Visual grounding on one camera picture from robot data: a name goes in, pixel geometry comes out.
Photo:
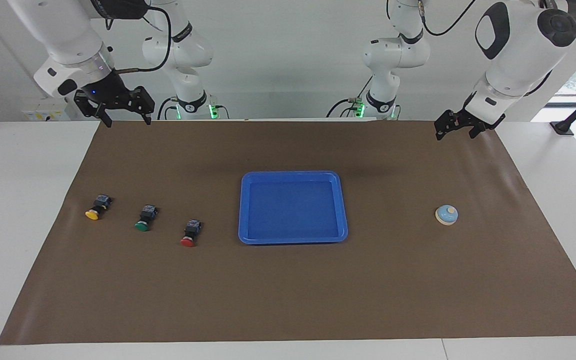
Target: cable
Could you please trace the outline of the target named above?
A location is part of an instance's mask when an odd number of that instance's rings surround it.
[[[352,107],[352,106],[351,106],[351,107],[348,107],[348,109],[345,109],[345,110],[341,111],[341,115],[340,115],[339,117],[344,117],[344,113],[345,113],[345,112],[348,112],[348,114],[346,114],[345,117],[349,117],[349,116],[350,116],[350,112],[352,112],[353,110],[357,110],[357,108],[356,108],[356,107]]]
[[[425,14],[425,10],[424,10],[424,7],[423,7],[423,2],[421,1],[421,4],[422,4],[422,5],[419,7],[419,13],[421,14],[421,22],[423,23],[423,27],[425,28],[426,32],[428,32],[428,34],[430,34],[430,35],[432,35],[432,36],[434,36],[434,37],[440,37],[440,36],[442,36],[442,35],[446,35],[446,34],[448,34],[448,32],[450,32],[450,30],[452,30],[452,29],[455,27],[455,25],[457,25],[457,23],[459,23],[459,22],[462,20],[462,18],[464,17],[464,15],[466,15],[466,13],[468,12],[468,10],[470,10],[471,7],[473,7],[473,4],[474,4],[476,1],[477,1],[477,0],[472,0],[472,1],[470,2],[470,4],[468,4],[468,6],[466,7],[466,9],[463,10],[463,12],[459,15],[459,17],[457,18],[457,20],[455,20],[455,21],[452,23],[452,25],[450,25],[450,27],[448,27],[448,29],[446,29],[446,30],[443,31],[443,32],[439,32],[439,33],[432,32],[430,29],[428,29],[428,25],[426,25],[426,14]]]
[[[224,109],[224,110],[226,110],[226,116],[228,117],[228,119],[231,118],[231,113],[228,112],[228,107],[225,107],[224,105],[216,105],[215,108],[216,108],[216,109]]]
[[[169,101],[173,101],[174,99],[175,99],[174,97],[169,97],[166,100],[164,100],[164,102],[161,103],[161,106],[159,107],[159,112],[157,114],[157,120],[162,120],[162,112],[164,111],[164,107]]]
[[[393,116],[392,118],[394,120],[399,120],[400,119],[400,115],[402,114],[402,105],[395,105],[395,110],[399,109],[399,112],[397,112],[397,117]]]
[[[332,112],[334,112],[335,109],[336,109],[339,105],[342,105],[343,103],[352,103],[352,100],[350,100],[349,98],[345,98],[345,99],[343,99],[343,100],[338,101],[338,103],[334,104],[334,106],[330,108],[330,111],[328,112],[328,114],[326,115],[326,117],[330,117],[330,114],[332,114]]]
[[[531,96],[533,95],[536,91],[538,91],[539,89],[542,88],[542,86],[544,86],[544,84],[546,83],[546,81],[548,80],[548,78],[551,77],[551,74],[553,73],[553,71],[551,70],[549,73],[546,74],[546,76],[543,77],[543,79],[541,80],[541,82],[537,85],[537,87],[535,87],[534,89],[531,89],[530,91],[526,92],[526,94],[523,96],[524,98],[526,96]]]
[[[166,107],[166,111],[164,111],[164,120],[168,120],[168,111],[169,111],[170,109],[172,109],[172,110],[176,110],[176,109],[177,109],[177,107],[176,107],[176,106],[169,106],[169,107]]]
[[[361,89],[361,91],[359,91],[359,95],[357,95],[357,98],[361,98],[362,94],[364,93],[364,91],[366,90],[366,88],[368,88],[368,84],[370,84],[371,80],[374,78],[375,76],[370,76],[370,79],[368,79],[368,81],[366,81],[366,84],[363,85],[363,88]]]
[[[154,30],[157,30],[158,32],[164,32],[164,30],[162,30],[162,29],[158,28],[157,26],[155,26],[154,23],[151,23],[150,21],[148,21],[147,18],[142,17],[142,19],[143,19],[146,23],[148,23],[148,25],[150,25]]]
[[[168,47],[166,50],[166,56],[164,57],[163,61],[155,67],[151,67],[151,68],[137,68],[137,67],[124,68],[121,70],[117,70],[117,74],[150,73],[151,71],[157,71],[157,70],[163,68],[163,66],[168,62],[168,59],[170,56],[170,48],[172,47],[172,23],[170,22],[170,15],[168,14],[168,12],[166,10],[161,9],[159,7],[149,6],[148,10],[154,10],[156,12],[162,12],[166,16],[166,21],[167,21],[167,25],[168,25]]]

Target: blue tray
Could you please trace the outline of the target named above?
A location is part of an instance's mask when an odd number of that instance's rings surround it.
[[[348,223],[338,174],[247,173],[241,181],[238,234],[249,245],[344,241]]]

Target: white table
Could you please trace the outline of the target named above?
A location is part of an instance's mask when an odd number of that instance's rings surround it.
[[[0,122],[0,333],[97,125]],[[506,122],[498,134],[576,268],[576,140],[546,123]],[[7,358],[569,360],[576,337],[0,346]]]

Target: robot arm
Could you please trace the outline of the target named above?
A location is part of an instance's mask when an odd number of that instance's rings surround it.
[[[437,140],[472,127],[474,139],[496,128],[504,112],[544,79],[576,39],[576,0],[502,0],[480,19],[478,46],[491,64],[459,112],[446,110],[434,123]]]
[[[206,119],[212,117],[211,98],[206,93],[197,71],[193,68],[208,66],[213,61],[213,48],[188,21],[182,4],[178,0],[153,0],[153,6],[167,11],[172,24],[173,43],[170,57],[162,70],[172,82],[176,102],[182,119]],[[167,28],[167,19],[155,14],[154,25]],[[157,64],[167,51],[167,37],[147,38],[142,45],[144,57]]]
[[[34,75],[48,95],[63,97],[81,89],[75,94],[75,102],[85,116],[94,116],[110,127],[112,120],[106,110],[125,109],[140,114],[150,124],[153,99],[142,86],[134,90],[126,88],[114,69],[109,51],[77,0],[8,0],[8,3],[48,51],[48,60]],[[98,11],[103,9],[102,1],[95,6]],[[137,2],[129,7],[140,17],[148,11],[143,1],[141,6]]]
[[[430,57],[430,44],[424,37],[419,16],[419,1],[391,0],[388,15],[398,37],[371,41],[363,55],[363,63],[373,74],[366,93],[365,115],[381,119],[391,116],[400,88],[400,78],[393,71],[423,66]]]

